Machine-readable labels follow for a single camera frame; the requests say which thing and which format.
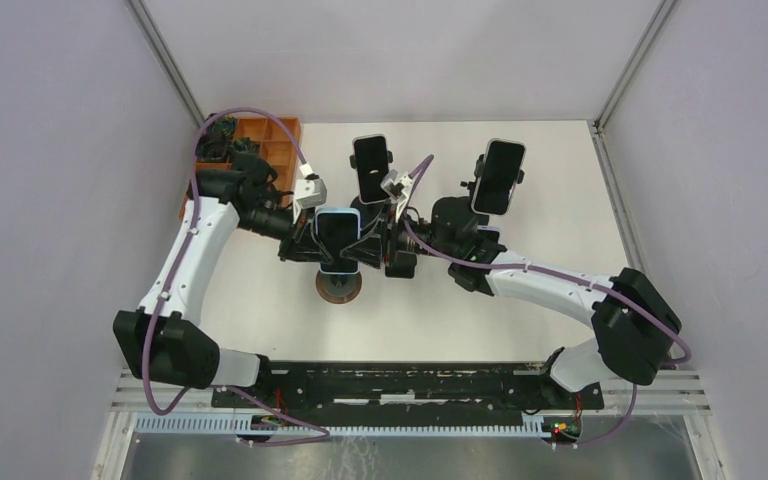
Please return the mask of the light blue cased phone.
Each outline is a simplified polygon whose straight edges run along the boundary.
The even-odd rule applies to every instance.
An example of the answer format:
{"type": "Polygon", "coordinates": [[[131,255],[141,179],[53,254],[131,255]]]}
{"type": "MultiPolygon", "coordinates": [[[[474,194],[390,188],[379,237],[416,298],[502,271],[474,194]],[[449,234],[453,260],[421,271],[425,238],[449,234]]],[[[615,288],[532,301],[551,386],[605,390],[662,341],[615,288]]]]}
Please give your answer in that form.
{"type": "Polygon", "coordinates": [[[322,208],[315,214],[315,233],[329,260],[320,262],[320,272],[353,275],[359,271],[356,260],[341,252],[360,238],[360,212],[355,208],[322,208]]]}

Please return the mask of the wood base phone stand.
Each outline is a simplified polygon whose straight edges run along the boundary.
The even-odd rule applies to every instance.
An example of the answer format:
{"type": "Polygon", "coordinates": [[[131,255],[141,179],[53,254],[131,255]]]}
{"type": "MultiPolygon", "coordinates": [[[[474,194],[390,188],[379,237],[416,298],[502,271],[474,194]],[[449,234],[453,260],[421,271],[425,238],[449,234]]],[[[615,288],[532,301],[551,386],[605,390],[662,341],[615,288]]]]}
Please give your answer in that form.
{"type": "Polygon", "coordinates": [[[318,272],[315,277],[315,287],[318,295],[324,301],[341,305],[354,300],[362,289],[362,275],[326,274],[318,272]]]}

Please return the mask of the lilac cased phone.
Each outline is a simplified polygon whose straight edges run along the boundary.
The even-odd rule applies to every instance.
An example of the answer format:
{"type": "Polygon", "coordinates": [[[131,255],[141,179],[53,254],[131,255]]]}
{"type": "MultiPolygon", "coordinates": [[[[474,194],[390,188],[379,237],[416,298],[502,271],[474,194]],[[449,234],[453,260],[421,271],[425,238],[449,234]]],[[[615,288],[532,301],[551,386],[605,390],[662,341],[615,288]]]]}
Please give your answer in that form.
{"type": "Polygon", "coordinates": [[[477,233],[484,239],[498,243],[501,231],[499,228],[491,227],[491,226],[479,226],[477,229],[477,233]]]}

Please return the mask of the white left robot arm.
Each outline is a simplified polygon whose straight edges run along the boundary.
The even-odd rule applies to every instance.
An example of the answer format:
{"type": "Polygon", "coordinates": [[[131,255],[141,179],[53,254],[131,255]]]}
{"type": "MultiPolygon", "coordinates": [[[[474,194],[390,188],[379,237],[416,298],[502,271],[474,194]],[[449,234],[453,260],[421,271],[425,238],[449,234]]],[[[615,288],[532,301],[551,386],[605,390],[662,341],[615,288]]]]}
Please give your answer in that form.
{"type": "Polygon", "coordinates": [[[134,310],[119,311],[113,322],[135,377],[191,389],[236,386],[238,397],[255,408],[272,399],[274,381],[262,373],[267,358],[221,347],[200,321],[210,280],[235,230],[289,244],[304,233],[305,215],[325,202],[323,179],[307,165],[301,171],[288,209],[273,205],[267,173],[196,173],[198,191],[185,204],[185,218],[155,283],[134,310]]]}

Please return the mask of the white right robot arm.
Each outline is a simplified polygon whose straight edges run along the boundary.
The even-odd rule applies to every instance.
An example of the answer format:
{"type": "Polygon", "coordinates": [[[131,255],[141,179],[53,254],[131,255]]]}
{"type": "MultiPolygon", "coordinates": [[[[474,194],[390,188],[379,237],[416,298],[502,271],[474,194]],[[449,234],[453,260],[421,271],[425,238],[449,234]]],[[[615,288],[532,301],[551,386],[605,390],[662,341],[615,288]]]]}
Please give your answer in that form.
{"type": "Polygon", "coordinates": [[[390,201],[352,204],[360,211],[360,238],[350,256],[402,277],[414,274],[419,256],[433,256],[449,262],[450,277],[466,291],[533,303],[591,329],[590,339],[546,361],[537,392],[551,408],[614,377],[650,385],[662,367],[691,358],[681,321],[639,270],[605,276],[532,262],[502,245],[488,217],[464,197],[437,200],[429,220],[398,215],[390,201]]]}

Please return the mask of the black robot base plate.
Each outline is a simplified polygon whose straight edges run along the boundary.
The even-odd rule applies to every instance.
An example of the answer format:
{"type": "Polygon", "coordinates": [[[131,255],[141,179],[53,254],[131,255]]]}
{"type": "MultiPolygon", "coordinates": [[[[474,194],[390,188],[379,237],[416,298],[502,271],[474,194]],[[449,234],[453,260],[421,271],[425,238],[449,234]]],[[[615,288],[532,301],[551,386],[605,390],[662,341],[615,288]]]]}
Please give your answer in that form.
{"type": "Polygon", "coordinates": [[[605,406],[600,384],[569,393],[540,362],[272,361],[246,391],[332,433],[496,433],[605,406]]]}

